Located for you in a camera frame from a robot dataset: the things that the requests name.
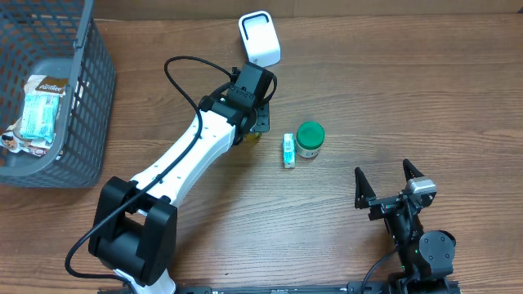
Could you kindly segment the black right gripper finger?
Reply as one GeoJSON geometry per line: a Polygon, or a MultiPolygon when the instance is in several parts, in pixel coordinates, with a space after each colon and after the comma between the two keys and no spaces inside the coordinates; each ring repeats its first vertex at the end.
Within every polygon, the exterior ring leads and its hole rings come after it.
{"type": "Polygon", "coordinates": [[[424,175],[407,158],[403,160],[402,164],[406,181],[424,177],[424,175]]]}
{"type": "Polygon", "coordinates": [[[355,208],[369,208],[370,202],[376,199],[370,183],[363,171],[357,167],[355,169],[355,208]]]}

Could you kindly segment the clear bottle with silver cap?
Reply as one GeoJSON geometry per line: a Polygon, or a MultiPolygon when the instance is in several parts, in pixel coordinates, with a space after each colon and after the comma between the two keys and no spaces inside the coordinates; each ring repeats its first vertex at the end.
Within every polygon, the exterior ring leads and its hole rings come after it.
{"type": "Polygon", "coordinates": [[[243,138],[244,143],[257,143],[262,137],[260,132],[249,132],[243,138]]]}

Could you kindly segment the small Kleenex tissue pack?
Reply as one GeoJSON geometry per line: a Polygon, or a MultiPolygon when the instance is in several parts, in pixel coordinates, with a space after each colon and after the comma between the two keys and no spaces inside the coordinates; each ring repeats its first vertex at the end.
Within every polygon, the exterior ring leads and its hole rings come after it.
{"type": "Polygon", "coordinates": [[[296,151],[293,133],[285,133],[283,135],[283,163],[285,168],[295,168],[296,166],[296,151]]]}

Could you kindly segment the green lid jar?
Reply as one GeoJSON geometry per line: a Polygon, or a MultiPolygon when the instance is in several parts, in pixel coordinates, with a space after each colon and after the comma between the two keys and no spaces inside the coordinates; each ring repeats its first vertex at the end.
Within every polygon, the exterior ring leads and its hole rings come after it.
{"type": "Polygon", "coordinates": [[[324,143],[325,131],[316,121],[307,121],[299,126],[295,138],[295,149],[303,158],[313,158],[324,143]]]}

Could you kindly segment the teal tissue pack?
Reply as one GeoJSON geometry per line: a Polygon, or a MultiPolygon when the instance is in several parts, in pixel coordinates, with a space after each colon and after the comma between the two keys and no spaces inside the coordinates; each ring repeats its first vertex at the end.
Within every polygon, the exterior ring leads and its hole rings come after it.
{"type": "Polygon", "coordinates": [[[20,123],[20,134],[26,140],[54,140],[56,115],[60,98],[48,94],[28,94],[20,123]]]}

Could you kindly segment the brown snack packet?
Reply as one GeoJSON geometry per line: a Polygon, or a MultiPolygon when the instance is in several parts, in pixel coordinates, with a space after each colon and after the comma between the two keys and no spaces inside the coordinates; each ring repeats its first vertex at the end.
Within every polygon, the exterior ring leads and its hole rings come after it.
{"type": "Polygon", "coordinates": [[[24,91],[29,96],[62,97],[68,82],[67,78],[31,75],[24,85],[24,91]]]}

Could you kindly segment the colourful snack wrapper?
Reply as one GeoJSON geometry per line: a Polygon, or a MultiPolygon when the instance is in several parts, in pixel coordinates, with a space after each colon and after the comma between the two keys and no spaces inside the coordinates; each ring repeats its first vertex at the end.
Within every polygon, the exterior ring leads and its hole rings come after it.
{"type": "Polygon", "coordinates": [[[36,156],[44,156],[51,148],[51,143],[44,139],[26,140],[20,134],[21,118],[11,124],[1,135],[1,146],[18,154],[21,152],[36,156]]]}

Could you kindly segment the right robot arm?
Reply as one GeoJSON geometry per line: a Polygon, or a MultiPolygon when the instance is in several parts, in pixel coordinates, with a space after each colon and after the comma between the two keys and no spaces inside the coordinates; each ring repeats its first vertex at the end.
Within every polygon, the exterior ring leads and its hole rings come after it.
{"type": "Polygon", "coordinates": [[[407,158],[403,160],[406,186],[396,196],[378,198],[360,168],[355,169],[355,208],[369,209],[369,219],[383,220],[394,248],[378,260],[361,282],[348,285],[350,293],[460,293],[454,272],[456,239],[445,230],[425,231],[419,219],[422,209],[436,197],[436,184],[407,158]],[[397,255],[401,271],[384,282],[371,283],[373,272],[397,255]]]}

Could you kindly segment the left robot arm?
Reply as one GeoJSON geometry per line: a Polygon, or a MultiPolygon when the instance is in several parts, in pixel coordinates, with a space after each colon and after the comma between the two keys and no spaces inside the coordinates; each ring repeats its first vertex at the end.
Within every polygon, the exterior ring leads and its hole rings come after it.
{"type": "Polygon", "coordinates": [[[191,104],[193,122],[164,155],[130,180],[112,177],[101,190],[84,241],[125,293],[176,291],[168,269],[183,199],[217,158],[247,134],[270,129],[276,75],[248,62],[227,76],[229,82],[191,104]]]}

